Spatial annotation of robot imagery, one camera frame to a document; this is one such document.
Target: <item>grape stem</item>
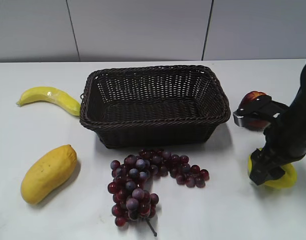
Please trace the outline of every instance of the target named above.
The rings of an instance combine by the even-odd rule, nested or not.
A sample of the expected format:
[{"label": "grape stem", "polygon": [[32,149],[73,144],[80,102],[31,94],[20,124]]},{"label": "grape stem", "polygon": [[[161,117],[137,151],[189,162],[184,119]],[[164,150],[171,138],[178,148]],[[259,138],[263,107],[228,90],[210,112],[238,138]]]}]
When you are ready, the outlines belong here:
[{"label": "grape stem", "polygon": [[157,237],[157,232],[155,232],[154,228],[152,227],[151,223],[149,222],[149,220],[147,218],[145,218],[145,221],[147,222],[149,228],[151,229],[151,231],[154,234],[154,237]]}]

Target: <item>basket rim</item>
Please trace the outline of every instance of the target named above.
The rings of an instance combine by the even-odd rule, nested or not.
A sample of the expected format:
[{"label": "basket rim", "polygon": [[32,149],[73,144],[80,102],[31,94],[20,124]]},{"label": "basket rim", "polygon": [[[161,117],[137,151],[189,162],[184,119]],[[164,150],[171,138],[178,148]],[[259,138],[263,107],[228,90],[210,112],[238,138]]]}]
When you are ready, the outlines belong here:
[{"label": "basket rim", "polygon": [[[89,104],[89,96],[92,92],[93,81],[95,80],[95,76],[98,74],[111,73],[111,71],[115,71],[115,73],[127,74],[127,73],[137,73],[137,72],[147,72],[147,71],[165,71],[169,69],[179,70],[179,69],[192,69],[195,70],[204,70],[208,71],[209,74],[212,74],[214,79],[215,87],[219,93],[219,98],[221,100],[222,113],[217,116],[201,116],[201,117],[186,117],[186,118],[165,118],[165,119],[146,119],[146,120],[133,120],[133,121],[93,121],[90,120],[87,116],[88,112],[88,104]],[[111,128],[129,128],[129,127],[156,127],[156,126],[164,126],[164,125],[186,125],[186,124],[213,124],[218,125],[224,123],[230,118],[230,109],[227,96],[225,95],[218,78],[215,73],[206,66],[203,65],[159,65],[159,66],[149,66],[149,67],[129,67],[129,68],[107,68],[102,70],[97,70],[92,72],[86,81],[86,85],[84,88],[84,93],[81,95],[82,103],[81,103],[81,111],[80,111],[80,123],[88,128],[88,129],[111,129]]]}]

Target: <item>white wall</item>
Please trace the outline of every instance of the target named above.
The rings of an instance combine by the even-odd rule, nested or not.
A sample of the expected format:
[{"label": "white wall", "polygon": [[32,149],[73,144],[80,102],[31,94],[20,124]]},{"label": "white wall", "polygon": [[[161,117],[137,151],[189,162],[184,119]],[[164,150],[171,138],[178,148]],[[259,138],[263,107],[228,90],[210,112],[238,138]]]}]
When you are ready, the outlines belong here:
[{"label": "white wall", "polygon": [[201,60],[211,0],[69,0],[82,61]]},{"label": "white wall", "polygon": [[306,58],[306,0],[215,0],[205,60]]},{"label": "white wall", "polygon": [[4,61],[78,61],[65,0],[0,0]]}]

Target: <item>plastic fruit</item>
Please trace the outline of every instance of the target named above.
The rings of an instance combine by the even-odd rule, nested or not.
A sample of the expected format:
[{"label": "plastic fruit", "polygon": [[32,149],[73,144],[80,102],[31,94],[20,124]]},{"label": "plastic fruit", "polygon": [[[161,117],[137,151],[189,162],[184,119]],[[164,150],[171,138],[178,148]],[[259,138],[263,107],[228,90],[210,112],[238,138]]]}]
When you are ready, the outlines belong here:
[{"label": "plastic fruit", "polygon": [[77,154],[70,145],[60,146],[40,158],[26,173],[21,187],[23,199],[35,205],[73,173]]},{"label": "plastic fruit", "polygon": [[56,104],[69,112],[71,115],[79,116],[81,105],[66,92],[50,86],[33,87],[25,91],[19,101],[18,106],[30,104],[38,101],[46,101]]}]

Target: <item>yellow object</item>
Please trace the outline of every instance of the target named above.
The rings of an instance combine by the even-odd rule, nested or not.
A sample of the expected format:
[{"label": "yellow object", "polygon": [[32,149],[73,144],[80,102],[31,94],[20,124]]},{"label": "yellow object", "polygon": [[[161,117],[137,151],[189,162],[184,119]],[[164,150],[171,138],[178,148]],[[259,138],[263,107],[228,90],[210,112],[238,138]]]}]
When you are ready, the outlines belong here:
[{"label": "yellow object", "polygon": [[[252,161],[251,156],[248,157],[248,175],[252,169]],[[292,187],[297,180],[297,173],[292,164],[288,163],[286,165],[281,166],[281,168],[285,171],[285,174],[278,180],[269,180],[263,183],[263,185],[275,188],[275,189],[284,189]]]},{"label": "yellow object", "polygon": [[76,164],[77,154],[70,145],[51,150],[26,173],[21,187],[23,199],[33,205],[39,203],[71,176]]},{"label": "yellow object", "polygon": [[33,87],[25,91],[19,101],[18,106],[30,104],[37,101],[47,101],[56,104],[71,115],[79,116],[81,105],[66,92],[50,86]]}]

